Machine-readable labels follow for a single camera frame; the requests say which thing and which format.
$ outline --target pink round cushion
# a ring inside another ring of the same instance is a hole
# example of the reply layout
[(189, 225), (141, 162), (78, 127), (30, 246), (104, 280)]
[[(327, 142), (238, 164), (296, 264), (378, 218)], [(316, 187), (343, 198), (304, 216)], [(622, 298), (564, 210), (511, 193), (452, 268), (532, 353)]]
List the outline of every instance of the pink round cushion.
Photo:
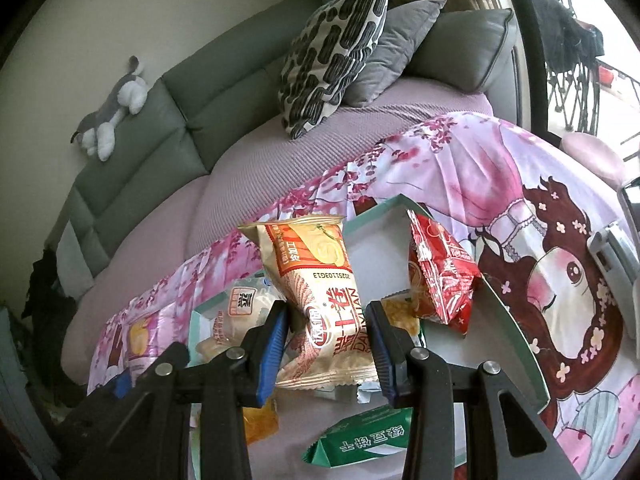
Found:
[(560, 142), (560, 149), (609, 187), (618, 190), (624, 184), (626, 171), (622, 157), (598, 137), (583, 132), (567, 133)]

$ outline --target chair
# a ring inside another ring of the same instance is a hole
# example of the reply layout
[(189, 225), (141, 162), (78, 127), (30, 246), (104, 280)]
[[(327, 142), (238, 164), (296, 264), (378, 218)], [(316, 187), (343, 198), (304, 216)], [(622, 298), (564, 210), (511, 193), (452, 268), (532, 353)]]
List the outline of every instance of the chair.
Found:
[[(604, 53), (602, 34), (575, 17), (572, 0), (532, 0), (542, 37), (550, 85), (548, 104), (562, 112), (564, 129), (596, 135), (600, 115), (600, 85), (596, 56)], [(573, 106), (569, 94), (575, 94)]]

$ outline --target patterned pillow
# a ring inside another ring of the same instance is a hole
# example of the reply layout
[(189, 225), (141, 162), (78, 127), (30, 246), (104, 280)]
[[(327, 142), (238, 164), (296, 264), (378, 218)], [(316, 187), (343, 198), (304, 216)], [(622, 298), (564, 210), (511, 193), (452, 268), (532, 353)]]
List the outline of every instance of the patterned pillow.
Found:
[(291, 43), (281, 73), (282, 125), (297, 139), (335, 112), (385, 25), (388, 0), (333, 0)]

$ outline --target metal screw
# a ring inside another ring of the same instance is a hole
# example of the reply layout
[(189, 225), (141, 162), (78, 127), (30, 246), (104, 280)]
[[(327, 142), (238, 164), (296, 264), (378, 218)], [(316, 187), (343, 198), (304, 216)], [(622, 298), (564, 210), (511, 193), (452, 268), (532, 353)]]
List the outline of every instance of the metal screw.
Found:
[(165, 377), (173, 371), (174, 367), (171, 365), (171, 363), (160, 363), (156, 367), (156, 375), (159, 375), (161, 377)]
[(426, 348), (422, 348), (421, 346), (416, 346), (414, 348), (411, 348), (411, 357), (420, 361), (424, 361), (427, 357), (429, 357), (429, 351)]
[(226, 351), (226, 356), (229, 359), (233, 359), (234, 361), (237, 359), (242, 359), (244, 357), (244, 349), (239, 346), (234, 346)]
[(485, 361), (482, 363), (482, 370), (489, 375), (497, 375), (500, 373), (500, 365), (495, 361)]

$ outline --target green snack wrapper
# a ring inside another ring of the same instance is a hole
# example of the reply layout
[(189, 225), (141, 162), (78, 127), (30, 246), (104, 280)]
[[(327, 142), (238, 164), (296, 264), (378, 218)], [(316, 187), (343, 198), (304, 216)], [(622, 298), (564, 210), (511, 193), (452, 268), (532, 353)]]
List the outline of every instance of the green snack wrapper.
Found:
[(302, 456), (309, 464), (338, 467), (406, 450), (412, 408), (389, 405), (344, 418), (328, 428)]

